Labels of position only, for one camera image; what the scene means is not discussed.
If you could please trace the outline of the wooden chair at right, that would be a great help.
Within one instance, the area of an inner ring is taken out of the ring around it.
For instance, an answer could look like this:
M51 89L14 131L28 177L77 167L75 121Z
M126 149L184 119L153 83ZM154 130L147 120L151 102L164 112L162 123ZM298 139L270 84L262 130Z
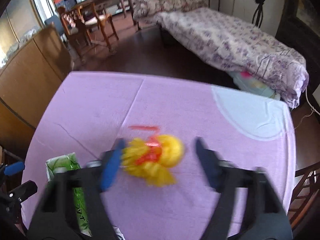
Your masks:
M296 171L295 178L299 181L293 189L288 210L292 230L298 228L319 198L319 162Z

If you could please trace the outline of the folded floral quilt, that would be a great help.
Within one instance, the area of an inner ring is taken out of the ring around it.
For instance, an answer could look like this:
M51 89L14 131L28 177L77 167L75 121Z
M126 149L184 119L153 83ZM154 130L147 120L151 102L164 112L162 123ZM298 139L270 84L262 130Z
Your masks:
M158 12L188 12L208 7L205 0L133 0L134 19L150 18Z

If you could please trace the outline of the wooden cabinet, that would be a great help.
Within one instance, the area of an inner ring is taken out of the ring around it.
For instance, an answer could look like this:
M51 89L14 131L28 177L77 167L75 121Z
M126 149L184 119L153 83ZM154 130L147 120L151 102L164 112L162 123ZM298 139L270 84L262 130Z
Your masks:
M1 68L1 146L25 157L35 130L73 60L51 24Z

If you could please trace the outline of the floral bed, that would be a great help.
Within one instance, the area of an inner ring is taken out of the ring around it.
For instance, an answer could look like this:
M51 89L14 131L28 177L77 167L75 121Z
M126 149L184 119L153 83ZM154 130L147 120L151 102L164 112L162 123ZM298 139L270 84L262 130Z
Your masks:
M209 9L135 9L134 17L158 23L203 62L225 72L246 71L296 108L309 83L305 58L295 49L239 18Z

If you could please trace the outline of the carved wooden chair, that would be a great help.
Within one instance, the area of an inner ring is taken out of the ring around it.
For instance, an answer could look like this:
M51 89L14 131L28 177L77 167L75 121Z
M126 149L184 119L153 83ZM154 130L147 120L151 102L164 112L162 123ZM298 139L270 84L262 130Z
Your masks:
M89 10L93 14L93 16L87 21L81 13L84 9ZM68 42L76 51L82 63L85 62L85 59L81 52L80 40L83 40L88 46L93 44L105 46L108 48L109 53L116 53L112 48L110 38L114 36L118 40L119 37L114 27L113 17L110 13L106 12L106 10L103 10L102 14L98 14L95 9L95 4L91 3L88 6L79 6L69 11L65 7L61 6L57 8L57 12L59 13L60 21ZM94 27L97 27L101 32L104 38L103 41L93 40L90 37L89 30Z

